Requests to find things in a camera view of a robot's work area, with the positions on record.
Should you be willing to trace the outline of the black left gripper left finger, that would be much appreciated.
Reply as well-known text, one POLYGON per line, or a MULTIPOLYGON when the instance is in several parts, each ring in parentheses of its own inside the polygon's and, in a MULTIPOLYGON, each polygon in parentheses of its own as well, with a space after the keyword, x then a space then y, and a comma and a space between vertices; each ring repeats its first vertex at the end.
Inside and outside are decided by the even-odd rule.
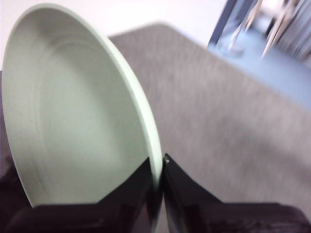
POLYGON ((151 233, 157 219, 149 159, 97 203, 24 208, 6 225, 8 233, 151 233))

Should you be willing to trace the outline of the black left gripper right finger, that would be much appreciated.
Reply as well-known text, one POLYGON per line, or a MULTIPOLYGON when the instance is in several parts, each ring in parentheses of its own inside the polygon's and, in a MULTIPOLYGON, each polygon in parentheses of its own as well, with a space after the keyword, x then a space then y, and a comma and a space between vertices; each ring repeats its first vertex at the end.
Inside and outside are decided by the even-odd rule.
POLYGON ((163 158, 163 191, 172 233, 309 233, 311 223, 290 205, 223 202, 192 179, 169 155, 163 158))

